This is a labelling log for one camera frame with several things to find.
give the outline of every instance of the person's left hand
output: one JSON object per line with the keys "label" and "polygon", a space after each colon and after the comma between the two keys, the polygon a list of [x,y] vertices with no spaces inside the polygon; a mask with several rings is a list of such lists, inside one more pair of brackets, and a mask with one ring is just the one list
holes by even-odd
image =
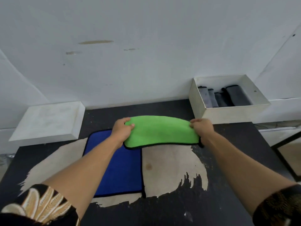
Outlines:
{"label": "person's left hand", "polygon": [[115,138],[118,141],[119,148],[122,146],[122,143],[130,136],[131,131],[134,129],[135,125],[125,125],[124,123],[130,121],[130,117],[119,119],[115,122],[111,137]]}

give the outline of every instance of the gray folded cloth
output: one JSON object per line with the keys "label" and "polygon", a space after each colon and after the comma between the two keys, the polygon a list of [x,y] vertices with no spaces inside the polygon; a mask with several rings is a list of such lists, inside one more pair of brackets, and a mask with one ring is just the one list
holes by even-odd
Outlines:
{"label": "gray folded cloth", "polygon": [[251,105],[250,100],[239,85],[228,86],[226,87],[226,91],[230,95],[234,106]]}
{"label": "gray folded cloth", "polygon": [[205,107],[206,108],[212,108],[212,103],[211,103],[211,100],[210,100],[210,96],[209,96],[209,92],[208,92],[207,87],[205,87],[205,86],[199,86],[198,90],[199,90],[200,95],[201,95],[201,97],[203,99]]}
{"label": "gray folded cloth", "polygon": [[215,99],[213,89],[208,89],[208,92],[209,92],[210,101],[212,103],[212,107],[213,108],[218,107],[219,105],[217,104],[217,101]]}
{"label": "gray folded cloth", "polygon": [[221,93],[214,93],[214,96],[219,107],[228,107]]}

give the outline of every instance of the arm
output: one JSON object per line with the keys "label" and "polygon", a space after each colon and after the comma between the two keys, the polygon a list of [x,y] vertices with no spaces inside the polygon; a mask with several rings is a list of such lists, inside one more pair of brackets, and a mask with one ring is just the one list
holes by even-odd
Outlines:
{"label": "arm", "polygon": [[190,127],[212,151],[231,188],[251,215],[267,197],[297,184],[238,150],[214,131],[209,120],[193,119],[190,122]]}
{"label": "arm", "polygon": [[117,120],[112,134],[80,160],[47,179],[43,184],[52,187],[76,208],[81,219],[100,184],[114,152],[122,146],[134,128],[125,125],[130,118]]}

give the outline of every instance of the forearm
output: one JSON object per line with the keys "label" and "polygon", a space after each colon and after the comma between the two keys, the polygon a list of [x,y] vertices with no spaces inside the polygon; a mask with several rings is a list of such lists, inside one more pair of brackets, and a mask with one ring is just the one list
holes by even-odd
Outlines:
{"label": "forearm", "polygon": [[204,141],[251,215],[265,198],[296,184],[253,160],[218,133],[210,133]]}
{"label": "forearm", "polygon": [[79,218],[82,218],[117,148],[118,142],[109,137],[44,184],[64,195],[77,209]]}

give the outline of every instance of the storage box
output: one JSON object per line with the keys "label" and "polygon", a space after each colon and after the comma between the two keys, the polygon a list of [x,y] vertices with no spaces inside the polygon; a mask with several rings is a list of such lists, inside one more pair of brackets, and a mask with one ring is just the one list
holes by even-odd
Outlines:
{"label": "storage box", "polygon": [[[206,86],[208,89],[214,89],[214,92],[221,92],[221,88],[231,85],[239,85],[252,105],[205,107],[198,86]],[[208,118],[213,124],[250,122],[270,105],[269,101],[246,75],[195,77],[190,87],[189,100],[195,118]]]}
{"label": "storage box", "polygon": [[26,146],[77,140],[84,113],[81,102],[31,106],[9,141]]}

